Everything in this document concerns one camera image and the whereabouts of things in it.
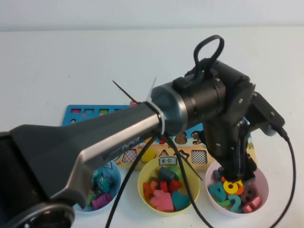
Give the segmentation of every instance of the blue bowl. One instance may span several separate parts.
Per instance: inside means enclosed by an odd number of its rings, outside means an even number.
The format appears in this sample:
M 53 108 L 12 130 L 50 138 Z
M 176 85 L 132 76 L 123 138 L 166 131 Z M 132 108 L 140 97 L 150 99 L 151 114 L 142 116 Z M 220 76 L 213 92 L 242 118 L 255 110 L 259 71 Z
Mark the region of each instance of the blue bowl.
M 103 208 L 100 208 L 98 210 L 95 210 L 92 206 L 86 206 L 85 208 L 81 208 L 78 204 L 74 206 L 74 210 L 77 213 L 85 213 L 85 214 L 92 214 L 92 213 L 100 213 L 102 210 L 105 210 L 105 208 L 109 208 L 108 206 L 114 201 L 121 185 L 121 176 L 119 172 L 118 166 L 115 164 L 115 162 L 110 161 L 108 162 L 104 167 L 99 168 L 98 170 L 101 170 L 104 173 L 104 176 L 110 177 L 114 181 L 114 185 L 110 188 L 110 194 L 112 195 L 112 201 L 108 203 Z

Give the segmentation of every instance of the black cable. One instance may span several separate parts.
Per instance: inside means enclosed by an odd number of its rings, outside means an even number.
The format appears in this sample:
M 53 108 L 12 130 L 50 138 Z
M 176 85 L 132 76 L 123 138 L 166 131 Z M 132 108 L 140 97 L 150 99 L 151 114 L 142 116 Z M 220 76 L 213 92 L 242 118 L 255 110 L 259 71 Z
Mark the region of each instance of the black cable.
M 179 150 L 177 149 L 176 145 L 174 144 L 174 142 L 172 141 L 172 139 L 168 136 L 165 137 L 168 145 L 170 147 L 172 147 L 172 149 L 174 150 L 175 154 L 176 154 L 176 157 L 177 157 L 177 160 L 179 161 L 179 164 L 180 164 L 180 170 L 181 170 L 181 174 L 182 174 L 182 177 L 184 179 L 184 182 L 185 182 L 185 187 L 186 187 L 186 190 L 187 190 L 187 193 L 188 193 L 188 196 L 190 198 L 190 201 L 194 207 L 194 210 L 196 211 L 197 215 L 201 218 L 201 220 L 203 220 L 203 222 L 209 227 L 209 228 L 214 228 L 213 226 L 211 226 L 211 224 L 205 219 L 205 217 L 200 213 L 200 210 L 198 209 L 198 207 L 196 206 L 195 202 L 194 202 L 194 199 L 193 199 L 193 196 L 192 196 L 192 193 L 191 193 L 191 190 L 190 190 L 190 186 L 189 186 L 189 183 L 188 183 L 188 180 L 187 180 L 187 176 L 186 176 L 186 172 L 185 172 L 185 168 L 184 168 L 184 165 L 182 163 L 182 160 L 181 160 L 181 154 L 179 152 Z
M 291 193 L 290 193 L 290 197 L 289 197 L 289 200 L 282 212 L 282 214 L 279 216 L 279 218 L 271 225 L 270 228 L 273 228 L 275 227 L 280 221 L 281 219 L 284 217 L 284 215 L 286 214 L 287 210 L 289 209 L 289 206 L 293 200 L 293 197 L 294 197 L 294 193 L 295 193 L 295 179 L 296 179 L 296 168 L 295 168 L 295 153 L 294 153 L 294 149 L 293 149 L 293 146 L 290 142 L 290 139 L 286 133 L 286 131 L 283 129 L 283 128 L 280 128 L 278 130 L 276 130 L 279 135 L 285 139 L 285 141 L 288 143 L 288 146 L 289 146 L 289 149 L 290 149 L 290 154 L 291 154 L 291 160 L 292 160 L 292 163 L 293 163 L 293 185 L 292 185 L 292 188 L 291 188 Z
M 123 183 L 117 193 L 117 196 L 116 196 L 116 199 L 114 201 L 114 204 L 112 206 L 112 209 L 111 209 L 111 212 L 110 212 L 110 215 L 108 217 L 108 220 L 106 222 L 106 225 L 105 227 L 106 228 L 109 228 L 110 227 L 110 224 L 111 224 L 111 221 L 112 221 L 112 218 L 113 218 L 113 215 L 115 213 L 115 210 L 116 210 L 116 207 L 118 205 L 118 202 L 119 202 L 119 199 L 120 197 L 122 196 L 122 193 L 124 191 L 124 188 L 132 174 L 132 172 L 135 170 L 135 167 L 137 165 L 137 163 L 140 161 L 140 159 L 142 158 L 143 154 L 146 152 L 146 150 L 152 145 L 152 143 L 158 138 L 157 135 L 153 136 L 149 141 L 148 143 L 144 146 L 144 148 L 142 149 L 142 151 L 139 153 L 139 155 L 136 157 L 135 161 L 133 162 L 133 164 L 131 165 L 130 169 L 128 170 L 127 172 L 127 175 L 125 176 L 124 180 L 123 180 Z
M 203 40 L 202 42 L 200 42 L 196 48 L 194 49 L 193 52 L 193 57 L 194 57 L 194 62 L 195 62 L 195 73 L 194 73 L 194 77 L 193 77 L 193 81 L 196 80 L 201 72 L 201 66 L 200 66 L 200 62 L 199 62 L 199 52 L 200 50 L 208 43 L 210 43 L 211 41 L 214 41 L 216 39 L 219 39 L 219 45 L 218 45 L 218 49 L 213 53 L 213 55 L 208 59 L 206 65 L 205 65 L 205 76 L 209 76 L 210 73 L 210 69 L 212 67 L 212 65 L 215 63 L 215 61 L 217 60 L 217 58 L 219 57 L 219 55 L 222 53 L 222 50 L 224 48 L 224 39 L 222 37 L 220 37 L 219 35 L 214 35 L 211 36 L 205 40 Z

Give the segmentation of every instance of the white wall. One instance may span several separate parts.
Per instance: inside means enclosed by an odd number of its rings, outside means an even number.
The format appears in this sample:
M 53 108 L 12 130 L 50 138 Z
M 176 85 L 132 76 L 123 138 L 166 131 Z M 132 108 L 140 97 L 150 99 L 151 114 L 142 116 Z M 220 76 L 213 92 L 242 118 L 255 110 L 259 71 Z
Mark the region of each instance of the white wall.
M 0 0 L 0 31 L 304 24 L 303 0 Z

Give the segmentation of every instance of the yellow puzzle piece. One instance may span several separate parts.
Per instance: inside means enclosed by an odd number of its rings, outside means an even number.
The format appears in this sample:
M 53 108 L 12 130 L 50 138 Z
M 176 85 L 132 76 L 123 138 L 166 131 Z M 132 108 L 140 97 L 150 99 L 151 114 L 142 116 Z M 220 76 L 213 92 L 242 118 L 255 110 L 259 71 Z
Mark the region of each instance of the yellow puzzle piece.
M 148 163 L 152 159 L 154 159 L 156 156 L 156 153 L 151 148 L 148 148 L 147 151 L 142 156 L 142 163 Z

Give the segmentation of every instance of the purple toy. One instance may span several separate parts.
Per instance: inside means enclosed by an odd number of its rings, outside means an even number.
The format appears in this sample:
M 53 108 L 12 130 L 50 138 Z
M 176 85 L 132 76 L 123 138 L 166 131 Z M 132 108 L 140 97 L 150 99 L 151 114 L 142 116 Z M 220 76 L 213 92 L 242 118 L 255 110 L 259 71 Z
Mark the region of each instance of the purple toy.
M 105 205 L 107 205 L 109 202 L 111 202 L 113 199 L 112 195 L 109 193 L 103 194 L 100 197 L 98 197 L 95 200 L 92 200 L 92 206 L 94 210 L 98 210 L 100 208 L 103 208 Z

